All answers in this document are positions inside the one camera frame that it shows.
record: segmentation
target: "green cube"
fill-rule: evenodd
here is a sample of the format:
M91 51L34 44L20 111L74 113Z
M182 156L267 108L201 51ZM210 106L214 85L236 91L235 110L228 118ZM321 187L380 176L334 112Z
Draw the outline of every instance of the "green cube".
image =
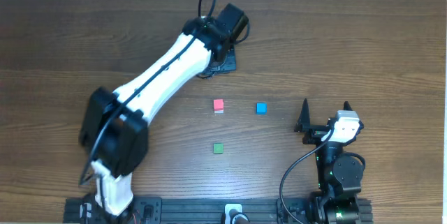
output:
M224 144L214 144L214 154L223 154L224 153Z

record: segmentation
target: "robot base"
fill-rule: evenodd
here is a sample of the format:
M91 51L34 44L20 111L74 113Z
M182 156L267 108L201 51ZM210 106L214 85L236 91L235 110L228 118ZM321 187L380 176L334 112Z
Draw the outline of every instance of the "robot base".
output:
M285 198L287 207L303 223L307 199ZM226 204L241 204L250 223L293 223L286 218L281 201L278 200L162 200L160 197L135 197L128 224L222 224ZM371 202L359 200L361 223L373 224ZM94 201L93 195L83 199L66 200L64 223L106 224L103 210Z

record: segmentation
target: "pink block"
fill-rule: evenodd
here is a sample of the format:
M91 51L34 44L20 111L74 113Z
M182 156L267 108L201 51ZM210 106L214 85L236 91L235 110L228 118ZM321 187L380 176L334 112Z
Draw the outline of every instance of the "pink block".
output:
M214 111L223 111L224 110L224 100L223 99L214 99Z

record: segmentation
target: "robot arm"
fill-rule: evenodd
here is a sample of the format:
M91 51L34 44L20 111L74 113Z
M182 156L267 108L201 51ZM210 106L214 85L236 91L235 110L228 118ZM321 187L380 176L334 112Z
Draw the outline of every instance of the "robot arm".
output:
M217 18L189 20L175 44L143 74L113 93L99 88L91 95L80 131L80 144L90 153L80 184L91 166L95 201L106 216L121 218L132 203L132 171L148 151L148 125L155 114L193 76L219 71L247 24L232 4Z

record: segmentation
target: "wood grain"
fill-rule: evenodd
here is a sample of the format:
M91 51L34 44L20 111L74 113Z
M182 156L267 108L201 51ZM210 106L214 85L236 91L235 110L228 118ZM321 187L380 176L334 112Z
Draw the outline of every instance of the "wood grain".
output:
M276 198L311 149L302 100L324 123L348 100L365 123L361 197L377 223L440 223L446 0L218 0L251 21L237 71L192 79L150 126L137 195ZM197 0L0 0L0 221L61 222L80 197L78 131L93 90L113 90L172 45ZM209 7L210 0L204 5ZM215 115L212 99L225 100ZM254 114L258 101L268 113ZM213 155L212 144L225 154ZM312 159L287 196L316 190Z

